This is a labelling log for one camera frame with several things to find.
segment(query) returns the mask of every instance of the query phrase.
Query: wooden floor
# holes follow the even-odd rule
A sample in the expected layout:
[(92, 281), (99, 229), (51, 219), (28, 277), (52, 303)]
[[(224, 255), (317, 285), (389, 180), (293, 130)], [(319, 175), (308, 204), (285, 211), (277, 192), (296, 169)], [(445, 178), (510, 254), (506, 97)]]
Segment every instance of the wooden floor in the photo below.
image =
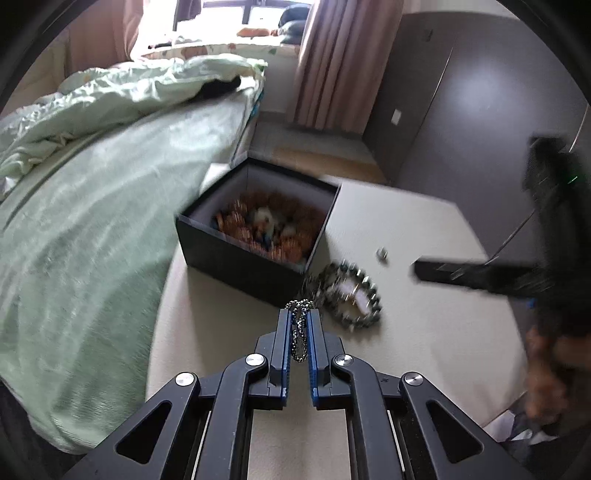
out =
[(313, 177), (331, 175), (380, 185), (387, 184), (384, 174), (373, 163), (347, 160), (332, 155), (292, 150), (290, 148), (275, 148), (271, 158), (273, 163)]

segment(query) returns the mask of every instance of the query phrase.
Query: blue gripper pad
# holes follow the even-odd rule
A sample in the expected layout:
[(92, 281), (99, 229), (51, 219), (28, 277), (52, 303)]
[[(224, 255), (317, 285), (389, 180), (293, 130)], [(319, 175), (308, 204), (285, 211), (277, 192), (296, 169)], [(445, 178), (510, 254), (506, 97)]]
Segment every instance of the blue gripper pad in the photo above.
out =
[(287, 320), (287, 328), (285, 329), (285, 343), (283, 344), (283, 364), (281, 367), (281, 404), (285, 407), (287, 405), (287, 396), (290, 389), (290, 367), (291, 367), (291, 322), (293, 314), (290, 312), (290, 317)]
[(316, 364), (316, 349), (314, 347), (314, 335), (312, 335), (312, 316), (308, 312), (306, 317), (307, 347), (308, 347), (308, 372), (310, 379), (310, 395), (312, 405), (318, 406), (318, 365)]

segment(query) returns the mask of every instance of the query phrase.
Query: metal screw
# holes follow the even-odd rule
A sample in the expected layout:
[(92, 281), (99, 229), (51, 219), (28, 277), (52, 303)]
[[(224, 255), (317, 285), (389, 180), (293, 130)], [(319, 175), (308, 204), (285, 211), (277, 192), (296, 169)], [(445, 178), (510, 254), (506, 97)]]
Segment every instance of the metal screw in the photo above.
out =
[(246, 357), (246, 363), (251, 367), (258, 367), (265, 363), (265, 357), (263, 357), (260, 353), (251, 353)]
[(375, 254), (380, 262), (386, 263), (386, 260), (388, 259), (388, 250), (384, 247), (378, 248), (378, 251)]
[(195, 381), (195, 376), (190, 374), (189, 372), (183, 372), (182, 374), (178, 374), (177, 378), (174, 379), (177, 385), (181, 387), (186, 387), (187, 385), (192, 384)]
[(412, 385), (413, 387), (418, 387), (419, 385), (423, 384), (423, 376), (416, 372), (408, 372), (404, 374), (404, 381), (408, 385)]
[(353, 363), (353, 357), (346, 353), (344, 355), (337, 355), (335, 357), (335, 363), (340, 367), (345, 367)]

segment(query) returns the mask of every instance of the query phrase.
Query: pillow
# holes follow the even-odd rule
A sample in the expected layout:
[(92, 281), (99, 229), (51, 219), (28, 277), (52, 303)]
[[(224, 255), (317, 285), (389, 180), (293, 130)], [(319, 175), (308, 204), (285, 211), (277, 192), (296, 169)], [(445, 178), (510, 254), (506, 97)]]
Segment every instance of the pillow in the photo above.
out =
[(279, 28), (292, 20), (305, 20), (310, 13), (310, 5), (292, 5), (283, 10), (279, 19)]
[(291, 20), (284, 24), (279, 29), (279, 35), (293, 35), (296, 37), (301, 37), (304, 34), (304, 29), (306, 27), (305, 20)]
[(284, 45), (301, 45), (301, 40), (301, 35), (283, 35), (279, 43), (282, 43)]

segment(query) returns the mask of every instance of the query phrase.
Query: chain necklace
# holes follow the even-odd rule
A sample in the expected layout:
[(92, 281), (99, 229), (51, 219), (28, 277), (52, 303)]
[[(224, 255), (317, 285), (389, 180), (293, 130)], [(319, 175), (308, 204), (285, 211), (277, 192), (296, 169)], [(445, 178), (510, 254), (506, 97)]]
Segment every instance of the chain necklace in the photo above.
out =
[(291, 314), (291, 357), (302, 363), (308, 356), (306, 335), (306, 317), (308, 312), (316, 308), (313, 301), (292, 300), (285, 305)]

